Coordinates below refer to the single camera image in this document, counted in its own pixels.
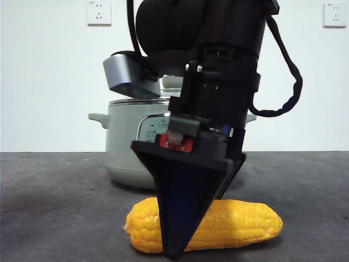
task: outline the black cable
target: black cable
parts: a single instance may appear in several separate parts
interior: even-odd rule
[[[252,114],[257,115],[257,116],[263,116],[263,117],[275,117],[275,116],[281,116],[284,113],[287,113],[291,111],[294,106],[297,104],[299,101],[300,93],[302,92],[302,86],[303,86],[303,78],[300,75],[300,72],[296,65],[292,62],[290,59],[290,56],[287,53],[287,50],[284,46],[284,43],[282,42],[280,32],[278,29],[278,25],[276,24],[275,20],[272,18],[271,15],[267,16],[267,24],[272,32],[280,50],[281,53],[288,65],[288,68],[290,69],[291,74],[293,77],[296,79],[296,83],[293,85],[293,96],[282,106],[281,109],[275,111],[275,110],[257,110],[254,105],[253,105],[253,97],[250,101],[250,106],[249,109]]]
[[[135,28],[135,16],[134,16],[133,0],[127,0],[127,19],[128,19],[129,31],[130,31],[130,35],[131,35],[133,48],[135,49],[136,55],[139,56],[139,58],[141,58],[142,53],[141,53],[140,47],[138,45],[136,28]]]

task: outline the gray table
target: gray table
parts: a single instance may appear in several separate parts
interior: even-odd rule
[[[1,261],[167,261],[122,228],[154,193],[112,182],[102,153],[2,153],[1,172]],[[268,204],[281,235],[179,261],[349,261],[349,152],[249,153],[224,198]]]

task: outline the wall outlet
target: wall outlet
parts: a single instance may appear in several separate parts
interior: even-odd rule
[[[87,25],[111,25],[110,0],[95,0],[87,2]]]
[[[328,2],[323,5],[324,27],[346,27],[348,23],[348,3]]]

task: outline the corn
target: corn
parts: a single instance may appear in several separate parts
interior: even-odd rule
[[[156,198],[134,205],[124,228],[137,250],[163,251]],[[214,200],[185,251],[243,247],[277,237],[281,229],[281,218],[265,204]]]

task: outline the rice cooker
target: rice cooker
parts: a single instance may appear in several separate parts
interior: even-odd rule
[[[109,102],[108,114],[89,114],[90,120],[101,123],[106,132],[104,164],[113,180],[122,184],[154,189],[151,174],[131,150],[131,142],[155,142],[157,134],[167,132],[170,96],[179,96],[182,79],[164,78],[161,97],[154,99],[122,99]],[[249,115],[248,120],[255,120]]]

